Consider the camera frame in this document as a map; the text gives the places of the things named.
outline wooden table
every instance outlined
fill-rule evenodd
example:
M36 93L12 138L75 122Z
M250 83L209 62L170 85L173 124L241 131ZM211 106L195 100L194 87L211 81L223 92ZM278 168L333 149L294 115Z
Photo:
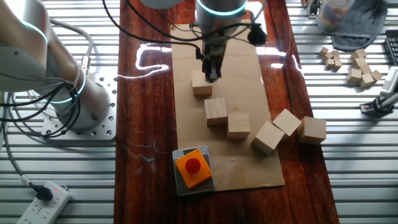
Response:
M140 0L131 0L158 28L170 24ZM194 22L195 1L161 13L175 24ZM287 108L312 116L300 59L284 0L269 0L268 47L286 58L259 55L272 119ZM121 1L121 27L142 37L167 40ZM120 35L118 131L114 223L338 223L320 146L297 142L279 146L286 186L179 197L171 152L177 149L171 52L142 50L139 40ZM151 46L169 45L154 44ZM274 68L273 63L285 63Z

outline white power strip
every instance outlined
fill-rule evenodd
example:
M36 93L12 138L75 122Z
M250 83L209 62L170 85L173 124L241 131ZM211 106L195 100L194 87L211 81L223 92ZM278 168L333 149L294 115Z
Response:
M35 198L17 224L52 224L57 219L71 195L64 185L59 186L53 182L47 182L44 187L51 190L52 200L44 201Z

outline stack of wooden blocks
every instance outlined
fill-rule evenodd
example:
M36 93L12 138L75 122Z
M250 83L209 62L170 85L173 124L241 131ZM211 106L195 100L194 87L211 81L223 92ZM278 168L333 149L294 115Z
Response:
M266 122L254 138L252 145L266 154L273 152L277 145L298 129L298 141L320 144L326 139L326 120L304 117L301 121L287 109L271 123Z
M341 68L342 64L338 50L333 50L332 52L329 52L329 49L324 47L319 52L319 55L321 55L325 59L327 69L333 69L334 71L338 71Z
M192 88L194 96L209 96L212 94L213 86L207 84L201 73L194 72ZM228 139L247 139L250 135L249 113L227 113L224 98L205 100L205 114L207 126L228 125ZM299 142L320 144L326 139L326 120L304 117L300 121L289 110L283 110L272 123L265 123L252 141L252 145L270 154L296 129L298 129Z
M207 83L200 71L192 72L192 93L196 97L213 94L213 85ZM228 139L246 139L250 134L249 113L227 113L224 98L205 100L207 126L228 124Z
M365 58L367 54L364 49L359 49L351 56L353 63L351 70L348 73L347 81L351 83L359 83L361 87L366 87L375 84L383 75L375 70L372 72Z

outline wooden block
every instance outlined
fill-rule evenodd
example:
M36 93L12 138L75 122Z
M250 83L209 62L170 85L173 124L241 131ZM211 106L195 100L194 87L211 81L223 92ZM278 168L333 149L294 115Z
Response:
M352 68L359 69L360 66L367 65L365 58L356 58L351 63Z
M373 80L374 80L372 84L375 84L377 81L379 81L383 77L383 75L377 70L372 72L371 75L372 75Z
M326 120L304 117L298 127L298 141L320 144L326 139Z
M332 69L335 66L335 61L333 59L326 60L326 68Z
M331 53L327 53L325 55L325 60L332 59L332 58L333 58L333 55Z
M205 100L207 126L225 124L227 122L224 98Z
M369 85L372 85L374 79L370 73L362 75L361 80L359 81L359 85L363 88Z
M324 57L328 52L329 52L329 49L327 49L326 47L323 47L322 50L319 52L319 55Z
M361 78L362 78L362 71L353 68L348 73L347 82L357 83L361 80Z
M366 54L366 52L365 52L365 50L364 49L359 49L359 50L356 50L354 53L353 53L353 55L351 56L351 58L352 59L356 59L356 58L366 58L366 56L368 56L367 54Z
M210 96L213 93L213 85L206 82L202 72L192 72L192 92L194 96Z
M369 65L362 65L359 69L362 71L362 74L372 73L371 67L369 67Z
M341 63L340 60L335 60L335 66L333 67L334 71L338 71L343 64Z
M228 113L228 138L247 139L249 134L249 113Z
M258 147L266 154L270 154L275 150L284 135L285 133L279 128L275 127L270 122L266 122L251 144Z
M285 140L300 126L301 121L285 109L275 118L272 124L285 133L282 139Z
M333 55L333 59L340 60L340 53L338 50L332 50L331 54Z

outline red emergency stop button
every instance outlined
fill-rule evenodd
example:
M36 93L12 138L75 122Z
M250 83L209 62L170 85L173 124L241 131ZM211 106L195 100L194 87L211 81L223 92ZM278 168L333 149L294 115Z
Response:
M200 167L201 164L197 158L191 158L185 163L185 169L190 174L196 174L197 172L199 172Z

